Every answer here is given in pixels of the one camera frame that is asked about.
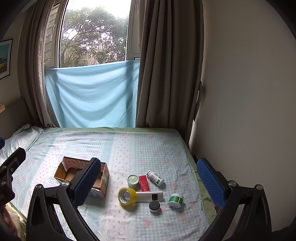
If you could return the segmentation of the person left hand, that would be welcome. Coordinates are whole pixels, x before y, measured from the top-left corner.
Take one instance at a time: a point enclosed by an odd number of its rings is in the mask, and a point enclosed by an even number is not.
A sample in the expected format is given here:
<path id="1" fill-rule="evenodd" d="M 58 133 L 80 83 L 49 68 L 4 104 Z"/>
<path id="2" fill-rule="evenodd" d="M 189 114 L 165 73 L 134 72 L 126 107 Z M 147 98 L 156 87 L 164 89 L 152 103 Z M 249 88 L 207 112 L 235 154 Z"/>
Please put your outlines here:
<path id="1" fill-rule="evenodd" d="M 18 235 L 18 230 L 16 228 L 15 223 L 12 220 L 12 217 L 10 216 L 8 210 L 6 209 L 5 205 L 3 207 L 1 207 L 1 214 L 3 216 L 4 221 L 8 225 L 10 231 L 14 234 L 14 236 L 17 236 Z"/>

